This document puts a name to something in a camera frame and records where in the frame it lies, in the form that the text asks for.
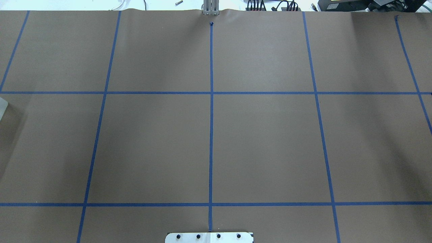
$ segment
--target vertical blue line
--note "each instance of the vertical blue line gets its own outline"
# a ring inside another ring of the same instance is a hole
[[[77,243],[79,243],[81,241],[81,234],[83,232],[84,217],[86,215],[87,201],[89,199],[90,183],[92,181],[93,167],[95,164],[96,151],[97,151],[98,142],[99,142],[99,133],[101,131],[102,117],[104,115],[105,101],[106,101],[106,97],[107,97],[108,84],[109,84],[109,77],[111,75],[112,60],[114,58],[115,43],[117,42],[118,27],[120,25],[120,17],[121,17],[121,11],[118,12],[118,16],[117,16],[117,25],[115,27],[114,41],[113,41],[112,49],[111,49],[111,56],[110,56],[110,61],[109,61],[109,66],[108,66],[107,78],[105,81],[105,91],[104,91],[104,96],[102,98],[101,112],[99,113],[98,128],[96,130],[96,138],[95,138],[95,144],[93,147],[92,161],[90,163],[89,176],[87,178],[86,194],[84,195],[83,211],[81,213],[81,220],[79,222],[78,236],[76,238]]]
[[[411,66],[410,59],[408,58],[408,54],[407,54],[407,51],[405,49],[405,44],[403,43],[402,34],[400,33],[399,22],[397,20],[398,16],[399,15],[396,15],[394,17],[394,22],[396,23],[397,34],[399,35],[400,44],[402,46],[402,50],[403,50],[403,54],[405,55],[405,59],[407,60],[408,67],[409,67],[410,73],[411,73],[411,77],[413,78],[414,85],[416,86],[417,94],[418,94],[419,99],[420,99],[420,104],[422,105],[423,113],[425,114],[426,122],[428,123],[428,126],[429,126],[429,131],[432,134],[432,125],[431,125],[431,122],[429,120],[429,116],[428,116],[428,113],[426,111],[425,104],[423,103],[423,98],[422,98],[422,95],[420,93],[420,88],[419,88],[419,85],[417,84],[416,77],[414,76],[413,67]]]
[[[210,157],[209,157],[209,232],[213,229],[213,22],[210,22]]]
[[[332,209],[333,209],[334,228],[336,230],[336,240],[337,240],[338,243],[340,243],[339,224],[337,222],[336,205],[334,203],[333,184],[331,182],[330,165],[328,163],[328,156],[327,156],[327,146],[326,146],[326,143],[325,143],[324,129],[323,129],[323,123],[322,123],[322,119],[321,119],[321,109],[320,109],[320,103],[319,103],[319,100],[318,100],[317,84],[315,82],[314,66],[313,66],[313,63],[312,63],[311,47],[310,47],[310,44],[309,44],[308,27],[306,25],[305,12],[302,12],[302,14],[303,14],[303,25],[305,27],[306,45],[308,47],[309,65],[310,65],[310,68],[311,68],[312,84],[314,86],[315,103],[316,103],[316,106],[317,106],[318,122],[320,124],[321,142],[323,144],[325,166],[326,166],[326,170],[327,170],[328,187],[329,187],[329,190],[330,190],[330,198],[331,198]]]
[[[9,72],[10,65],[12,64],[13,56],[15,56],[15,52],[16,52],[16,49],[18,47],[19,40],[21,39],[22,32],[24,31],[25,24],[27,23],[27,20],[29,19],[29,14],[30,14],[30,11],[27,11],[27,14],[25,15],[24,22],[22,23],[22,26],[21,26],[21,30],[19,31],[18,38],[16,39],[15,46],[13,47],[12,54],[10,55],[9,63],[7,64],[6,71],[4,72],[4,75],[3,75],[3,79],[1,80],[0,91],[2,91],[2,89],[3,89],[4,82],[6,82],[7,73]]]

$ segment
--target white mounting plate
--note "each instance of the white mounting plate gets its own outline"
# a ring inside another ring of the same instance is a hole
[[[250,232],[206,232],[169,233],[165,243],[253,243],[254,233]]]
[[[0,120],[3,117],[4,112],[6,111],[7,101],[0,98]]]

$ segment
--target white floor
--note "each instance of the white floor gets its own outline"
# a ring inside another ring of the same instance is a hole
[[[192,10],[201,9],[203,0],[184,0],[183,3],[175,6],[179,0],[146,0],[147,10]],[[316,6],[318,0],[297,0],[302,11],[313,11],[311,3]],[[266,0],[266,7],[269,10],[278,2]],[[245,10],[247,0],[220,0],[219,8]],[[425,5],[432,8],[432,3]],[[129,8],[144,10],[143,0],[2,0],[0,10],[125,10]],[[420,8],[418,12],[428,12]]]

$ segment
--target gray metal bracket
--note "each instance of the gray metal bracket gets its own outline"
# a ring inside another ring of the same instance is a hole
[[[201,8],[204,15],[219,15],[219,0],[204,0]]]

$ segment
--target white bracket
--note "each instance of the white bracket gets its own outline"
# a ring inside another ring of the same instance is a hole
[[[6,100],[0,98],[0,120],[3,117],[4,112],[6,111],[8,103]]]
[[[254,233],[169,233],[165,238],[165,243],[254,243]]]
[[[219,0],[204,0],[202,9],[204,15],[219,15]]]

